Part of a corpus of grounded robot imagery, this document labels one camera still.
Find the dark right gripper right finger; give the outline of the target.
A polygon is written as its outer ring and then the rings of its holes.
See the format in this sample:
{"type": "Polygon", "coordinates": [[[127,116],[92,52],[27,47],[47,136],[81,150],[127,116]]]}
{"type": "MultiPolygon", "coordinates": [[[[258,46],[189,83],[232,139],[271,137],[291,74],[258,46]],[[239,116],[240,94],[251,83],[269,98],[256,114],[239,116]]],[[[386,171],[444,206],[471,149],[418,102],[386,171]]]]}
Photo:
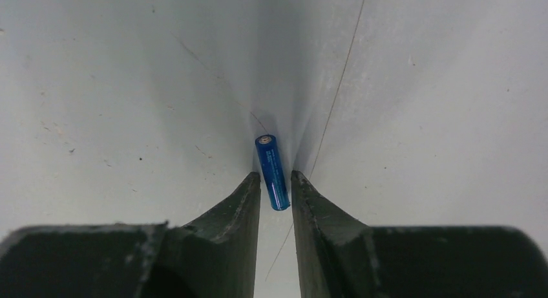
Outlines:
{"type": "Polygon", "coordinates": [[[510,226],[367,226],[291,174],[303,297],[546,297],[547,260],[510,226]]]}

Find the blue battery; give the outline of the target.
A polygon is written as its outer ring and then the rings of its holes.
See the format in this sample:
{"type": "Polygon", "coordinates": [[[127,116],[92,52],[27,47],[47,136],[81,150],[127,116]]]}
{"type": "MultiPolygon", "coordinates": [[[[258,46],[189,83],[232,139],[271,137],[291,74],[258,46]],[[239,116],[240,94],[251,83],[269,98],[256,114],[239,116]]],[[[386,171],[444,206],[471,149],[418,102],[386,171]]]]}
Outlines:
{"type": "Polygon", "coordinates": [[[277,139],[265,134],[256,138],[255,146],[271,207],[275,211],[284,211],[290,207],[290,200],[277,139]]]}

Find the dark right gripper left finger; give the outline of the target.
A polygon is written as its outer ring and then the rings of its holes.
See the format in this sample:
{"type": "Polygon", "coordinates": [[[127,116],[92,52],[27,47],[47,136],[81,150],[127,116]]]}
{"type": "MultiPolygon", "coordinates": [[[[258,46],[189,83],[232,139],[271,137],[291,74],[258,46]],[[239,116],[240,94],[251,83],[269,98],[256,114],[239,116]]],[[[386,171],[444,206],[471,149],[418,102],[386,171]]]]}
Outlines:
{"type": "Polygon", "coordinates": [[[184,226],[28,226],[1,242],[2,297],[252,297],[260,176],[184,226]]]}

